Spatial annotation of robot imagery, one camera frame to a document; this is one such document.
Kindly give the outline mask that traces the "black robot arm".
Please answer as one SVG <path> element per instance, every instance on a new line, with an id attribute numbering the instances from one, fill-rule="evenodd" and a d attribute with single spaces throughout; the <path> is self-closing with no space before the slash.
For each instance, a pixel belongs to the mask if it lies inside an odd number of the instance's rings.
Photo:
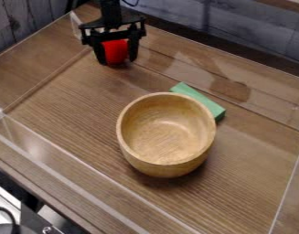
<path id="1" fill-rule="evenodd" d="M 78 25 L 82 45 L 92 47 L 101 65 L 113 66 L 137 57 L 139 41 L 147 35 L 145 17 L 121 11 L 120 0 L 100 0 L 101 16 Z"/>

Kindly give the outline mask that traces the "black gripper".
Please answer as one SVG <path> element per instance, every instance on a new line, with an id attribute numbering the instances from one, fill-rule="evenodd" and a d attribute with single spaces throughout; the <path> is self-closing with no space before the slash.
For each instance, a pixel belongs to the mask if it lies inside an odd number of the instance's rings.
<path id="1" fill-rule="evenodd" d="M 147 35 L 145 17 L 123 16 L 121 23 L 109 26 L 100 17 L 78 25 L 80 41 L 82 45 L 92 46 L 92 50 L 101 65 L 107 64 L 105 48 L 103 42 L 128 39 L 128 59 L 131 62 L 137 57 L 139 39 Z"/>

